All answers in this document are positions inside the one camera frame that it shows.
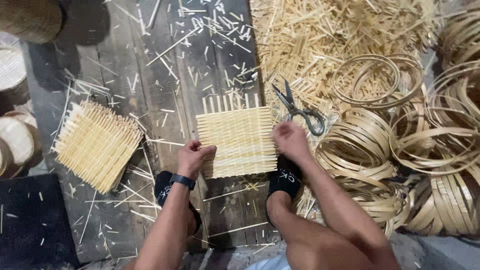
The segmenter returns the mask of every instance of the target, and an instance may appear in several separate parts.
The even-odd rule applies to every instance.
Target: wristwatch
[[[183,175],[178,175],[176,173],[174,173],[172,175],[172,178],[170,178],[170,184],[173,184],[174,182],[186,185],[190,189],[190,191],[192,191],[195,188],[194,180],[188,177],[185,177]]]

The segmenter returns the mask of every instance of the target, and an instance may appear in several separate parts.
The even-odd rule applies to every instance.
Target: right hand
[[[305,130],[293,122],[277,125],[273,129],[272,138],[280,152],[296,164],[313,158],[308,147]]]

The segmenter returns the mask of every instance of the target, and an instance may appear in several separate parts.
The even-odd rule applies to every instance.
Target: black sock
[[[268,178],[270,179],[270,186],[268,187],[267,200],[275,191],[281,190],[287,192],[293,201],[300,189],[302,174],[300,168],[295,163],[284,155],[280,155],[277,158],[277,170],[269,172]],[[268,211],[265,213],[267,221],[274,226],[270,221]]]
[[[168,193],[172,188],[172,185],[170,184],[170,179],[172,178],[172,176],[173,174],[168,171],[162,171],[156,176],[154,194],[156,201],[161,207],[163,207],[163,205],[165,204]],[[202,219],[200,218],[200,214],[195,209],[195,207],[193,207],[191,202],[188,202],[188,208],[192,211],[193,217],[195,218],[196,226],[195,232],[193,234],[196,234],[197,231],[200,229],[200,225],[202,225]]]
[[[172,178],[172,176],[173,174],[168,171],[162,171],[156,176],[154,194],[156,201],[161,207],[165,204],[167,195],[172,188],[172,185],[170,184],[170,178]]]

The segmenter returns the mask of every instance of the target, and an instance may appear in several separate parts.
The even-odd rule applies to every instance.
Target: foot
[[[267,205],[270,197],[273,194],[279,192],[283,193],[282,196],[289,197],[289,206],[297,195],[301,184],[301,170],[300,168],[287,159],[284,155],[278,156],[277,170],[270,172],[268,178],[270,179],[270,185],[268,187]],[[267,220],[272,224],[269,218],[270,213],[267,211]]]
[[[156,201],[161,207],[163,207],[165,204],[168,193],[172,188],[172,185],[170,184],[170,178],[172,178],[172,175],[173,174],[171,172],[162,171],[156,176],[154,194]],[[188,208],[191,210],[191,213],[188,213],[188,232],[189,235],[194,235],[200,229],[200,225],[202,225],[202,219],[200,218],[198,211],[190,202],[188,203]]]

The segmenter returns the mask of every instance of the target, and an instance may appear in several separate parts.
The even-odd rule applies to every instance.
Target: forearm
[[[190,191],[174,183],[135,263],[135,270],[178,269],[186,249]]]
[[[364,252],[390,248],[375,221],[335,183],[313,157],[302,162],[300,168],[308,178],[330,228]]]

